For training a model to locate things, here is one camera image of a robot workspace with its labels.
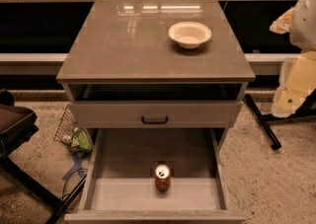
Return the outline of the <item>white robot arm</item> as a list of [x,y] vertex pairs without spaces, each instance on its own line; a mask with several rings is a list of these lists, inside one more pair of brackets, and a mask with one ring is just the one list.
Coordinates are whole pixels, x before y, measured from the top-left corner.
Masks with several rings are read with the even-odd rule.
[[300,52],[281,67],[271,112],[276,117],[295,114],[316,90],[316,0],[298,0],[270,26],[279,35],[289,34]]

